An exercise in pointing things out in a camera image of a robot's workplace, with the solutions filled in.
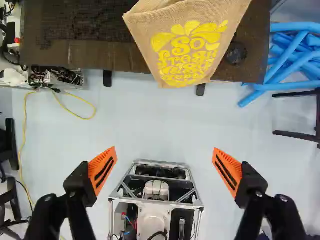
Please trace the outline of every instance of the metal frame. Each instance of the metal frame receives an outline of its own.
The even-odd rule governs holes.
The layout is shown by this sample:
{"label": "metal frame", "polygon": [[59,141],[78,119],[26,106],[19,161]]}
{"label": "metal frame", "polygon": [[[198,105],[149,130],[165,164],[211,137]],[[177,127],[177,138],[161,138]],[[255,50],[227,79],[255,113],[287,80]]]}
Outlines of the metal frame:
{"label": "metal frame", "polygon": [[[169,177],[154,177],[154,176],[144,176],[144,175],[137,175],[135,174],[136,167],[138,165],[149,165],[149,166],[158,166],[161,168],[174,168],[174,169],[181,169],[185,171],[186,179],[176,179],[176,178],[169,178]],[[176,201],[157,201],[157,200],[149,200],[149,199],[142,199],[135,196],[135,194],[129,189],[129,187],[125,183],[125,179],[127,178],[144,178],[144,179],[150,179],[150,180],[167,180],[167,181],[175,181],[177,183],[190,183],[193,185],[193,189],[180,197]],[[123,188],[130,197],[126,196],[120,196],[118,194],[118,191],[120,188]],[[186,198],[188,198],[193,193],[196,194],[196,201],[194,203],[182,203],[182,201]],[[174,209],[186,209],[186,210],[194,210],[194,222],[195,222],[195,228],[194,228],[194,240],[198,239],[199,235],[199,228],[200,223],[202,219],[202,213],[204,210],[203,202],[200,198],[200,195],[198,193],[198,190],[196,188],[196,183],[194,181],[194,178],[192,176],[190,167],[187,164],[184,163],[177,163],[177,162],[165,162],[165,161],[154,161],[154,160],[145,160],[145,159],[137,159],[135,160],[128,171],[125,173],[119,184],[116,186],[116,188],[112,191],[112,193],[109,196],[109,210],[110,210],[110,221],[109,221],[109,235],[114,234],[114,204],[115,203],[127,203],[127,204],[136,204],[139,208],[140,205],[143,204],[155,204],[155,205],[164,205],[166,208],[169,208],[171,210]]]}

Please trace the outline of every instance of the jute bag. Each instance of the jute bag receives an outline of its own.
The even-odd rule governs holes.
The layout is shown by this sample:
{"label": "jute bag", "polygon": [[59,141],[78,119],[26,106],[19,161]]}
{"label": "jute bag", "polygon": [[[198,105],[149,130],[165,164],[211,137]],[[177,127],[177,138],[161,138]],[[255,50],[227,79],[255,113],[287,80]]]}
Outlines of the jute bag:
{"label": "jute bag", "polygon": [[159,86],[179,88],[210,81],[250,2],[140,0],[123,19]]}

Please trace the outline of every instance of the gray floor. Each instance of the gray floor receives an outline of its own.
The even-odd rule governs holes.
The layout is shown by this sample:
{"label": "gray floor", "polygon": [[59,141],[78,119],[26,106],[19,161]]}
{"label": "gray floor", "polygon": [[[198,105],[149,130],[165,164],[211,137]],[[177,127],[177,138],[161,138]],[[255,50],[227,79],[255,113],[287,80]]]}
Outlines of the gray floor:
{"label": "gray floor", "polygon": [[[112,88],[103,87],[102,71],[88,75],[89,90],[73,93],[97,107],[92,120],[67,113],[50,92],[29,97],[22,162],[34,201],[48,193],[64,194],[63,181],[82,161],[115,146],[118,163],[88,209],[97,239],[108,235],[110,192],[132,161],[142,158],[189,164],[205,205],[199,239],[231,240],[243,211],[212,165],[217,147],[253,165],[269,182],[269,195],[293,198],[307,231],[320,234],[319,150],[312,142],[272,135],[276,129],[314,134],[314,97],[271,99],[266,94],[241,109],[237,102],[249,90],[239,83],[212,83],[204,97],[197,97],[194,87],[159,89],[151,75],[116,73]],[[25,93],[12,92],[18,144]],[[75,99],[63,96],[62,101],[79,115],[91,114]],[[67,223],[62,234],[72,239]]]}

